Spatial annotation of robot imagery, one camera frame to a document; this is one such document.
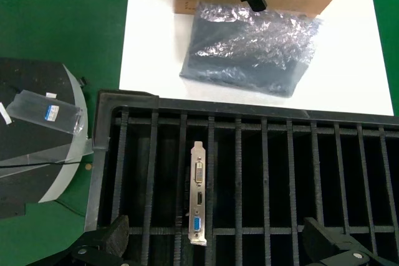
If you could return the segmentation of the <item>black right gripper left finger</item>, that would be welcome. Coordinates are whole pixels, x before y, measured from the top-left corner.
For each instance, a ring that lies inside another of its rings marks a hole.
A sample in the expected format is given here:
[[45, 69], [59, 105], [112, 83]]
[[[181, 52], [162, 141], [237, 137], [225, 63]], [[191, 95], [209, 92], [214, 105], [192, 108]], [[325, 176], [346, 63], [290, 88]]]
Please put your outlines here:
[[129, 240], [127, 216], [108, 227], [84, 232], [71, 246], [33, 262], [33, 265], [122, 265]]

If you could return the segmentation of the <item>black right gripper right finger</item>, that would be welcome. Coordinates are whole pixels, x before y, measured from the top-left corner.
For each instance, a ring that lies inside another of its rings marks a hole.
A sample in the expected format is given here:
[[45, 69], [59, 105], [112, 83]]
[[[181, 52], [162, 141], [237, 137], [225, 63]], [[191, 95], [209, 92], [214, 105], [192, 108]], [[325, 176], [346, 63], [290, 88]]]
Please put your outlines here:
[[373, 253], [356, 239], [333, 232], [314, 218], [304, 219], [302, 238], [312, 265], [378, 265]]

